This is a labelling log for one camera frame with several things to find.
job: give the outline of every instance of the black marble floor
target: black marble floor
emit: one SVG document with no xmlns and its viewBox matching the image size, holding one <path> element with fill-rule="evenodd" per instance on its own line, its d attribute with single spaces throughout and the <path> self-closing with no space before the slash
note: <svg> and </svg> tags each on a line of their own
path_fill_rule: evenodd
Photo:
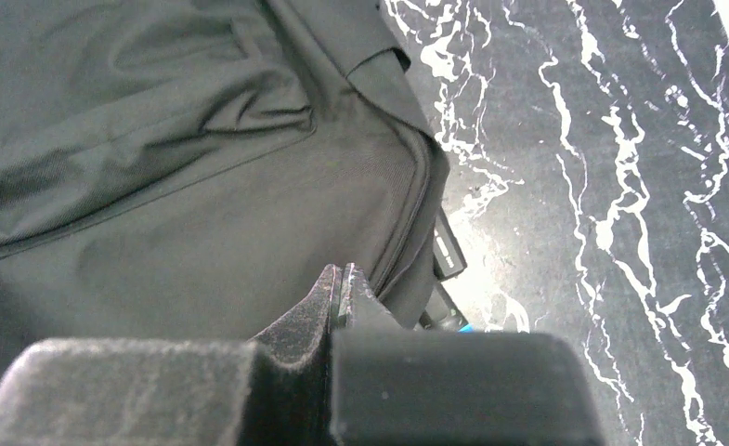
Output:
<svg viewBox="0 0 729 446">
<path fill-rule="evenodd" d="M 566 339 L 612 445 L 729 446 L 729 43 L 709 0 L 387 0 L 480 329 Z"/>
</svg>

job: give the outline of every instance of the white marble veining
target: white marble veining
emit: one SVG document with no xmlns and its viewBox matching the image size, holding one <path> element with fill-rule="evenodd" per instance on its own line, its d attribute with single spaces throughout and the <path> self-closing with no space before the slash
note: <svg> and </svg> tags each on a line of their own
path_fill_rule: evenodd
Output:
<svg viewBox="0 0 729 446">
<path fill-rule="evenodd" d="M 613 318 L 622 317 L 612 311 L 617 305 L 612 301 L 615 299 L 613 293 L 618 291 L 618 298 L 634 299 L 643 310 L 643 320 L 635 320 L 634 323 L 644 324 L 648 329 L 661 351 L 664 367 L 675 376 L 674 382 L 663 385 L 675 387 L 682 395 L 681 400 L 669 401 L 669 406 L 675 407 L 680 426 L 692 435 L 695 444 L 728 446 L 721 440 L 722 434 L 718 429 L 722 427 L 711 421 L 709 416 L 710 405 L 720 401 L 704 397 L 706 393 L 701 388 L 710 386 L 710 383 L 703 384 L 696 376 L 696 371 L 709 365 L 699 362 L 697 351 L 702 348 L 714 352 L 714 357 L 719 358 L 719 367 L 729 374 L 729 334 L 723 326 L 720 310 L 722 302 L 729 300 L 729 274 L 725 273 L 729 271 L 729 233 L 721 235 L 718 233 L 721 230 L 719 226 L 712 224 L 717 217 L 715 197 L 722 193 L 729 175 L 729 113 L 723 103 L 723 86 L 728 75 L 722 68 L 725 48 L 715 45 L 710 49 L 714 60 L 710 79 L 700 79 L 701 74 L 691 66 L 683 51 L 675 21 L 678 11 L 684 8 L 685 0 L 679 1 L 664 15 L 670 41 L 663 45 L 670 46 L 676 56 L 675 61 L 655 54 L 657 42 L 644 36 L 639 20 L 630 14 L 629 2 L 612 0 L 612 7 L 620 19 L 609 24 L 607 32 L 619 33 L 635 42 L 646 68 L 656 76 L 654 82 L 663 85 L 665 92 L 664 103 L 659 98 L 635 102 L 631 92 L 634 85 L 629 84 L 629 74 L 609 68 L 608 58 L 619 55 L 609 56 L 600 45 L 599 38 L 602 36 L 598 33 L 603 32 L 603 26 L 600 23 L 595 30 L 591 25 L 592 20 L 600 19 L 594 19 L 586 10 L 588 4 L 582 1 L 557 1 L 566 2 L 570 25 L 577 29 L 578 63 L 602 95 L 597 100 L 600 104 L 610 104 L 601 110 L 601 122 L 611 131 L 609 144 L 612 149 L 607 152 L 614 153 L 611 175 L 618 185 L 615 195 L 609 198 L 602 195 L 591 176 L 589 158 L 594 155 L 601 158 L 601 154 L 595 153 L 601 148 L 577 142 L 579 137 L 576 138 L 575 132 L 579 130 L 573 107 L 579 104 L 573 103 L 575 99 L 568 95 L 565 79 L 549 74 L 557 71 L 562 64 L 568 65 L 570 60 L 561 60 L 557 56 L 555 46 L 562 44 L 543 36 L 533 24 L 513 17 L 514 9 L 522 2 L 504 0 L 501 5 L 489 8 L 474 0 L 457 0 L 443 5 L 431 1 L 423 4 L 411 0 L 386 2 L 389 14 L 403 35 L 422 48 L 420 59 L 437 80 L 434 102 L 437 116 L 433 116 L 436 139 L 444 150 L 456 155 L 461 170 L 483 178 L 476 184 L 476 190 L 462 199 L 462 207 L 450 216 L 458 237 L 463 240 L 463 250 L 466 246 L 469 248 L 465 253 L 469 257 L 471 272 L 452 281 L 449 291 L 453 297 L 476 296 L 479 302 L 476 307 L 481 313 L 484 328 L 502 329 L 504 322 L 510 319 L 515 321 L 519 331 L 532 328 L 527 307 L 520 302 L 519 296 L 510 296 L 503 291 L 502 278 L 492 270 L 493 253 L 499 250 L 498 240 L 476 225 L 476 220 L 485 215 L 500 197 L 513 188 L 526 186 L 532 179 L 531 172 L 520 171 L 501 161 L 498 148 L 488 144 L 486 122 L 497 119 L 497 115 L 492 115 L 488 109 L 488 90 L 499 76 L 492 63 L 492 58 L 499 53 L 494 23 L 496 14 L 502 14 L 501 22 L 505 20 L 508 26 L 520 30 L 532 44 L 531 48 L 540 48 L 546 56 L 543 63 L 533 68 L 533 72 L 546 88 L 546 95 L 552 100 L 557 113 L 557 130 L 555 135 L 548 137 L 557 140 L 554 158 L 567 187 L 566 199 L 574 221 L 568 233 L 577 248 L 569 261 L 577 272 L 574 286 L 579 305 L 589 319 L 588 334 L 580 340 L 582 358 L 588 362 L 595 379 L 610 392 L 618 425 L 631 439 L 631 444 L 647 444 L 644 442 L 646 430 L 656 413 L 644 409 L 635 396 L 633 388 L 642 383 L 635 381 L 633 374 L 630 378 L 623 373 L 622 363 L 630 358 L 619 356 L 618 351 L 623 354 L 624 349 L 614 346 L 623 341 L 610 328 L 615 323 Z M 488 58 L 490 63 L 474 63 Z M 669 63 L 680 63 L 685 79 L 669 75 L 664 68 Z M 462 100 L 463 97 L 475 100 Z M 596 107 L 599 106 L 594 106 L 587 113 L 596 113 Z M 652 191 L 642 173 L 642 155 L 651 154 L 655 149 L 646 145 L 644 122 L 654 120 L 658 112 L 666 111 L 676 114 L 675 126 L 681 129 L 681 132 L 674 131 L 673 135 L 685 134 L 683 138 L 668 138 L 668 147 L 694 159 L 700 171 L 697 184 L 683 185 L 685 189 L 680 206 L 688 215 L 680 213 L 673 216 L 690 219 L 697 227 L 697 235 L 679 234 L 698 239 L 696 253 L 691 253 L 690 258 L 680 259 L 695 264 L 697 286 L 674 292 L 666 283 L 659 282 L 657 269 L 662 266 L 652 261 L 652 253 L 657 249 L 652 240 L 656 236 L 651 230 L 650 216 L 645 212 L 652 203 Z M 520 125 L 532 123 L 521 122 Z M 712 125 L 717 126 L 716 131 L 705 130 Z M 547 150 L 552 150 L 552 146 L 548 141 Z M 592 195 L 601 199 L 597 202 L 599 204 L 588 200 Z M 620 235 L 624 232 L 618 231 L 617 227 L 633 228 L 631 236 Z M 519 236 L 520 231 L 514 229 L 514 237 Z M 629 285 L 628 290 L 615 290 L 616 285 L 597 279 L 602 274 L 592 274 L 593 269 L 601 271 L 605 268 L 599 262 L 591 263 L 592 258 L 602 256 L 610 259 L 611 267 L 618 271 L 623 283 Z M 500 301 L 501 307 L 505 308 L 502 315 L 494 314 L 493 301 Z M 544 314 L 536 318 L 533 326 L 550 315 L 547 311 L 542 312 Z M 688 323 L 690 317 L 698 321 L 696 329 Z M 693 344 L 692 339 L 701 334 L 705 334 L 708 342 Z M 729 400 L 729 387 L 723 387 L 719 392 L 727 394 Z"/>
</svg>

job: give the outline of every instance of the black backpack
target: black backpack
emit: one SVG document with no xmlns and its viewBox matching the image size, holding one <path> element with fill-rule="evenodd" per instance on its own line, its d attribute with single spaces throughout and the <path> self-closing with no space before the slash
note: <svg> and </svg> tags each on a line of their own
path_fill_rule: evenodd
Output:
<svg viewBox="0 0 729 446">
<path fill-rule="evenodd" d="M 0 375 L 235 339 L 355 262 L 404 326 L 449 171 L 365 0 L 0 1 Z"/>
</svg>

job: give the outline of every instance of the black plastic object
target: black plastic object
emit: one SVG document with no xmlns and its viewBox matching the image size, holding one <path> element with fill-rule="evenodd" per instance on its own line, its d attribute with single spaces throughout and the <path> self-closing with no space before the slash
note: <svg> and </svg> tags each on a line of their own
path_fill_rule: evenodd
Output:
<svg viewBox="0 0 729 446">
<path fill-rule="evenodd" d="M 427 330 L 459 332 L 467 331 L 470 328 L 468 320 L 462 315 L 440 282 L 436 282 L 433 286 L 427 309 L 422 313 L 419 323 Z"/>
<path fill-rule="evenodd" d="M 402 330 L 360 269 L 329 266 L 250 341 L 28 348 L 0 384 L 0 445 L 75 444 L 603 442 L 560 341 Z"/>
<path fill-rule="evenodd" d="M 440 281 L 451 279 L 463 272 L 468 264 L 462 255 L 460 244 L 451 231 L 443 210 L 438 212 L 433 239 L 433 268 Z"/>
<path fill-rule="evenodd" d="M 579 364 L 551 336 L 333 335 L 337 444 L 592 446 L 596 426 Z"/>
</svg>

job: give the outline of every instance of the floor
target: floor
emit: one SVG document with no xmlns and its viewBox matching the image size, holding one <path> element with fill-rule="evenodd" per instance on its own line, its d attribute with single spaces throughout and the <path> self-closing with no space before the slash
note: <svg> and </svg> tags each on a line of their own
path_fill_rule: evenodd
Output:
<svg viewBox="0 0 729 446">
<path fill-rule="evenodd" d="M 722 17 L 729 33 L 729 1 Z M 710 0 L 386 0 L 481 330 L 567 340 L 609 444 L 729 446 L 729 40 Z"/>
</svg>

